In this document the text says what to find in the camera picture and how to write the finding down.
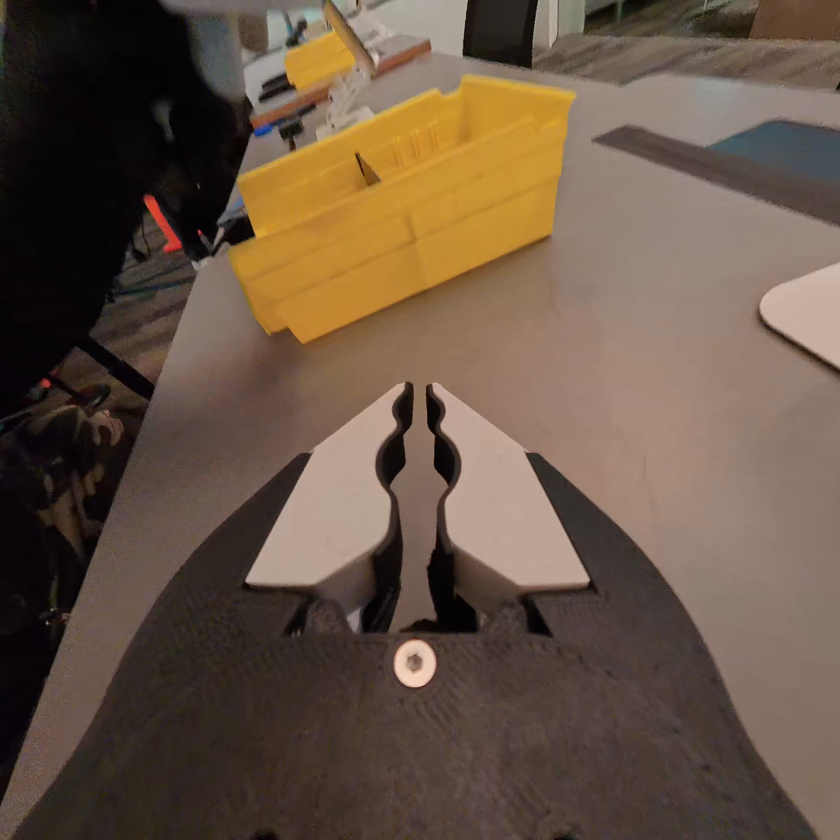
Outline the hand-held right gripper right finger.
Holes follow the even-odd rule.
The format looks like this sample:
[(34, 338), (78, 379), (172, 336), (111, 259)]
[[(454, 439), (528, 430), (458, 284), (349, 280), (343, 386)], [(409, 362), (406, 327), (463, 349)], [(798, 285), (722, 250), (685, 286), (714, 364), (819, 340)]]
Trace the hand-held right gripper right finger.
[(531, 454), (441, 384), (427, 385), (426, 408), (446, 484), (427, 567), (437, 620), (475, 621), (509, 602), (590, 587)]

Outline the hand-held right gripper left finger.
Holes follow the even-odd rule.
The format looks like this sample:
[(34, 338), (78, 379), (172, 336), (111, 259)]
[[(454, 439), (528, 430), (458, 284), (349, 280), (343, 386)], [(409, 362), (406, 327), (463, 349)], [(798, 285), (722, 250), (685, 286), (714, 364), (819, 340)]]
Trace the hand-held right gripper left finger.
[(389, 629), (401, 593), (403, 534), (394, 478), (406, 464), (414, 387), (395, 385), (306, 458), (245, 585), (338, 603), (360, 630)]

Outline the black table leg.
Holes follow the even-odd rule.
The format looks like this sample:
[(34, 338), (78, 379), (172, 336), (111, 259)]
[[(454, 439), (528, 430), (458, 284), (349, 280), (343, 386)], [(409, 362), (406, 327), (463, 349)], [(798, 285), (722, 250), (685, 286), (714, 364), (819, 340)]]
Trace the black table leg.
[(76, 348), (91, 357), (103, 367), (112, 378), (120, 382), (132, 393), (149, 401), (154, 395), (154, 384), (142, 373), (101, 345), (91, 336), (85, 336), (76, 343)]

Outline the orange striped traffic cone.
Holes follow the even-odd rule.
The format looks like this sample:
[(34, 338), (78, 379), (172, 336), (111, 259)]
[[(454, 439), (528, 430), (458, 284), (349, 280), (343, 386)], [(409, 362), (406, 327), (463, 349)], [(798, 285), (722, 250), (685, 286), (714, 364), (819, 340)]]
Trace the orange striped traffic cone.
[(161, 205), (158, 203), (158, 201), (151, 194), (145, 194), (143, 196), (143, 203), (145, 204), (145, 207), (148, 210), (149, 214), (152, 216), (155, 224), (163, 234), (164, 252), (166, 254), (172, 254), (178, 251), (182, 251), (182, 241), (179, 239), (177, 233), (174, 231), (173, 226), (171, 225), (167, 216), (165, 216), (163, 210), (161, 209)]

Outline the black mesh office chair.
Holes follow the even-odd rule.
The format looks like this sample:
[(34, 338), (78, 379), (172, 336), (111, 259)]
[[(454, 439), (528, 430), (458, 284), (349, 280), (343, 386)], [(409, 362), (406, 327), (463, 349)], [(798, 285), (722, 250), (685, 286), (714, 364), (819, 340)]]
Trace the black mesh office chair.
[(468, 1), (463, 56), (532, 68), (538, 1)]

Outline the wooden background desk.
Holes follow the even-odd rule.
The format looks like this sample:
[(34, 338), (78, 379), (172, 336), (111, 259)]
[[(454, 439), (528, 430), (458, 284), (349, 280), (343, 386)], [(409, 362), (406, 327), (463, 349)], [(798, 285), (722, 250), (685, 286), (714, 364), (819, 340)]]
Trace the wooden background desk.
[[(372, 81), (376, 77), (424, 56), (431, 52), (432, 46), (428, 38), (415, 38), (407, 35), (394, 35), (382, 43), (380, 63), (377, 68), (368, 70), (367, 78)], [(283, 70), (284, 61), (280, 52), (272, 52), (255, 60), (245, 67), (246, 95), (252, 101), (254, 109), (250, 116), (250, 123), (254, 130), (278, 123), (310, 107), (317, 107), (329, 99), (329, 92), (335, 81), (342, 79), (352, 72), (352, 69), (340, 69), (334, 72), (322, 73), (308, 87), (296, 87), (285, 91), (266, 101), (260, 102), (259, 95), (263, 91), (264, 83)]]

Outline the white stand with tilted board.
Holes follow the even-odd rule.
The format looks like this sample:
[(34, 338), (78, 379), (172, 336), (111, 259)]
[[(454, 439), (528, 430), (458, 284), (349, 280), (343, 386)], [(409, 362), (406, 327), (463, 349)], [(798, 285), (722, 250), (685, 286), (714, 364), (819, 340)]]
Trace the white stand with tilted board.
[(337, 76), (329, 89), (325, 122), (316, 129), (318, 141), (373, 118), (373, 111), (363, 100), (381, 64), (380, 54), (364, 44), (334, 2), (325, 1), (323, 11), (330, 27), (353, 56), (353, 66)]

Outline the yellow plastic bin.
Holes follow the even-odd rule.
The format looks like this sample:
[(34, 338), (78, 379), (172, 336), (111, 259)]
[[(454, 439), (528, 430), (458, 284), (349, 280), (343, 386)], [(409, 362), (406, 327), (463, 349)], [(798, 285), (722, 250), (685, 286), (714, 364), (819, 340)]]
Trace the yellow plastic bin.
[(307, 343), (551, 236), (575, 98), (465, 75), (241, 175), (228, 259), (259, 325)]

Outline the white stand with clear arms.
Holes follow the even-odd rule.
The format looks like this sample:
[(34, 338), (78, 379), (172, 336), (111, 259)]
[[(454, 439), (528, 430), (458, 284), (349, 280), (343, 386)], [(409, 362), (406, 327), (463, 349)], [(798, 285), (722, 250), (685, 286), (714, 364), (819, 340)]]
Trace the white stand with clear arms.
[(759, 303), (763, 324), (839, 371), (839, 264), (786, 281)]

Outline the small yellow bin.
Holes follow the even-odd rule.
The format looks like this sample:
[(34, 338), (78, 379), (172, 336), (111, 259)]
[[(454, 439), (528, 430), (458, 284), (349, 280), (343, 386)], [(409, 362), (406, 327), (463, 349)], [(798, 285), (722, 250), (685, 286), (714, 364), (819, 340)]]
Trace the small yellow bin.
[(353, 53), (332, 30), (288, 48), (284, 56), (287, 80), (298, 90), (329, 83), (351, 70), (354, 64)]

